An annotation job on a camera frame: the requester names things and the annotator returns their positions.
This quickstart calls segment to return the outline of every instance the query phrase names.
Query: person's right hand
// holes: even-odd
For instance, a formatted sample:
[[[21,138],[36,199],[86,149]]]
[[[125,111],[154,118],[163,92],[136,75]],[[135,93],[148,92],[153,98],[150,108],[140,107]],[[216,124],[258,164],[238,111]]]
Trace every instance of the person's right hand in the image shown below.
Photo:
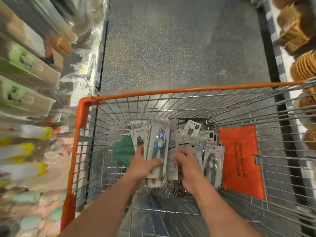
[[[188,149],[179,149],[174,159],[182,166],[182,184],[184,188],[196,197],[200,185],[205,181],[207,182],[198,164],[198,160]]]

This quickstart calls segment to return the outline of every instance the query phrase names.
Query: metal wire basket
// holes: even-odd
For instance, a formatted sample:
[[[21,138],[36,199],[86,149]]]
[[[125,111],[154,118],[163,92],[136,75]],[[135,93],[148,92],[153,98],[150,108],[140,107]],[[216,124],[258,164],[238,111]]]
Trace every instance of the metal wire basket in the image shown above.
[[[264,236],[314,236],[315,159],[307,156],[316,155],[304,143],[303,135],[308,126],[314,125],[311,119],[315,114],[296,105],[300,99],[312,95],[305,90],[313,86],[315,80],[82,98],[77,111],[62,229],[73,220],[76,209],[125,173],[125,166],[113,158],[112,146],[130,129],[131,120],[212,119],[213,124],[221,127],[221,140],[225,130],[240,127],[254,130],[252,140],[257,153],[250,159],[236,156],[234,162],[225,151],[223,189],[219,193],[227,203]],[[89,112],[91,106],[96,107],[93,114]],[[246,165],[255,169],[256,179],[247,174]],[[231,184],[227,166],[236,167],[237,174],[238,171],[246,174],[236,174],[238,181]],[[251,188],[240,190],[249,181],[260,194]],[[208,236],[208,232],[192,197],[171,194],[170,198],[161,198],[155,192],[136,195],[118,236],[152,235]]]

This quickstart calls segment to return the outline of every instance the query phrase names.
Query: aisle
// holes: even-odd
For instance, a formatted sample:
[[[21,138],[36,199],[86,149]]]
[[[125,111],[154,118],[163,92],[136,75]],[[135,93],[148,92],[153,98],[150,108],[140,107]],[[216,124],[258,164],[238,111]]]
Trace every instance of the aisle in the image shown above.
[[[248,0],[112,0],[101,93],[269,80]]]

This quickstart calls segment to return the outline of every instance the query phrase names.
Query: store shelf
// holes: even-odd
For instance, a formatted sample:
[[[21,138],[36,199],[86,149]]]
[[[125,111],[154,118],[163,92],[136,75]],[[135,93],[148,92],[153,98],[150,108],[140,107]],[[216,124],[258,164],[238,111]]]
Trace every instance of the store shelf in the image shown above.
[[[279,38],[281,27],[279,27],[277,23],[277,17],[280,13],[280,10],[274,7],[272,0],[266,0],[263,4],[266,18],[268,22],[268,28],[271,34],[271,40],[274,44],[275,41]],[[276,59],[276,64],[279,71],[279,77],[281,82],[290,82],[293,81],[290,74],[290,67],[295,62],[293,56],[289,55],[288,52],[279,45],[273,45],[274,55]],[[291,109],[297,108],[297,104],[295,102],[295,98],[299,97],[302,94],[302,90],[290,91],[286,98],[294,99],[293,102],[287,102],[287,110],[291,112]],[[309,123],[303,123],[302,120],[307,120],[307,118],[303,119],[291,119],[290,124],[292,126],[292,132],[297,133],[298,135],[294,135],[295,146],[297,149],[297,155],[300,158],[306,157],[314,157],[316,158],[316,151],[310,150],[306,144],[304,143],[304,133],[306,132]],[[300,161],[302,167],[306,167],[306,169],[302,169],[302,177],[310,179],[311,188],[313,189],[313,195],[316,197],[316,180],[314,177],[314,164],[312,161]]]

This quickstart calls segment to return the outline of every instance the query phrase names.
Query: wire grid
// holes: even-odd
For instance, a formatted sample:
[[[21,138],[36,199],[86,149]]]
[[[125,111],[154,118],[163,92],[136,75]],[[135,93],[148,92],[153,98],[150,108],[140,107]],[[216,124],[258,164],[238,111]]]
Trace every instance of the wire grid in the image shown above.
[[[212,118],[217,121],[217,126],[223,128],[249,124],[256,127],[259,156],[255,157],[255,162],[262,167],[266,195],[266,200],[263,201],[233,191],[220,190],[223,198],[263,235],[314,236],[316,189],[310,178],[314,177],[315,159],[303,157],[304,143],[298,135],[304,133],[299,133],[298,125],[311,125],[310,119],[315,114],[310,114],[309,108],[316,108],[316,105],[311,105],[308,109],[295,106],[295,102],[311,94],[301,94],[298,98],[289,99],[289,92],[305,93],[307,88],[315,85],[315,81],[309,81],[301,86],[169,93],[104,101],[98,106],[97,117],[89,117],[78,145],[73,186],[77,193],[77,206],[89,202],[125,173],[126,167],[115,160],[112,147],[130,130],[131,120],[176,118],[199,121]],[[186,214],[185,211],[179,211],[184,208],[183,201],[195,208],[191,198],[184,197],[181,201],[179,197],[142,198],[150,200],[143,201],[146,205],[142,208],[135,203],[136,200],[134,205],[132,203],[130,215],[126,215],[125,222],[129,226],[122,224],[121,235],[127,233],[136,236],[139,230],[144,236],[199,236],[192,235],[196,231],[202,236],[208,235],[204,225],[192,224],[188,229],[183,224],[188,213],[192,223],[196,222],[195,218],[201,218],[197,208]],[[175,199],[178,204],[171,205],[173,210],[170,212],[167,202],[174,202]],[[157,213],[164,215],[163,218],[159,217],[163,220],[163,225],[153,223],[147,218],[145,222],[144,218],[141,222],[134,220],[143,215],[142,211],[148,212],[147,217],[151,219]],[[171,219],[174,220],[175,215],[180,219],[177,222],[179,225],[166,224],[168,218],[172,216]],[[186,231],[180,233],[179,230],[184,226]]]

